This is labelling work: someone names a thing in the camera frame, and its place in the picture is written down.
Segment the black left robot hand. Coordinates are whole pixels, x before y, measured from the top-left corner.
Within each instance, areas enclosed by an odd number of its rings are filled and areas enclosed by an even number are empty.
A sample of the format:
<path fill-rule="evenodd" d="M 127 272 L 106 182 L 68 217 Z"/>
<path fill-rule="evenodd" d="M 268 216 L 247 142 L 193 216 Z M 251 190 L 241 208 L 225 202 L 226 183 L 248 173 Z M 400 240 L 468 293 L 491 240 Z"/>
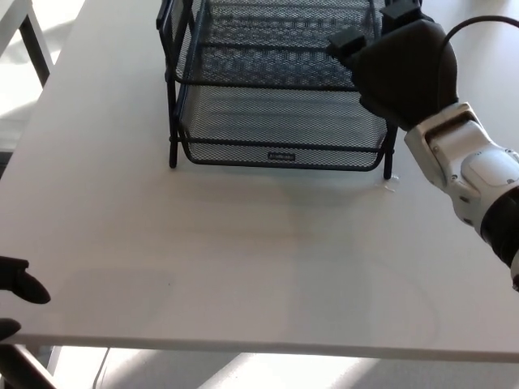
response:
<path fill-rule="evenodd" d="M 32 304 L 45 305 L 51 301 L 48 289 L 28 272 L 29 261 L 1 257 L 1 291 L 13 293 Z M 19 321 L 1 313 L 1 341 L 16 334 L 22 325 Z"/>

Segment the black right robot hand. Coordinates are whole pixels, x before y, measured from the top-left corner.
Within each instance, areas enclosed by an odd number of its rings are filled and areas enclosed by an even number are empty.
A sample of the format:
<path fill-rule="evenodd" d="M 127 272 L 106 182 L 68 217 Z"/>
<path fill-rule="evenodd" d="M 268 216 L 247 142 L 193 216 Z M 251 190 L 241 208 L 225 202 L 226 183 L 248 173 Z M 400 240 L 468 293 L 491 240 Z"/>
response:
<path fill-rule="evenodd" d="M 327 52 L 350 71 L 364 108 L 409 131 L 459 101 L 457 59 L 419 1 L 387 1 L 380 12 L 379 37 L 344 28 L 329 36 Z"/>

